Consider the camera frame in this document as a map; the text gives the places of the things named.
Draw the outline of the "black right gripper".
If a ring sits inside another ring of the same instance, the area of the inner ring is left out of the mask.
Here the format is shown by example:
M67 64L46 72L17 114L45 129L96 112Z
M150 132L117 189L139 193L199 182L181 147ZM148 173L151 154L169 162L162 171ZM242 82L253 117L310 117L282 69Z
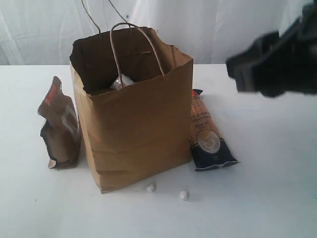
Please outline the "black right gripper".
M226 61L238 92L278 97L286 92L317 93L317 4L302 8L301 17L283 33L266 33Z

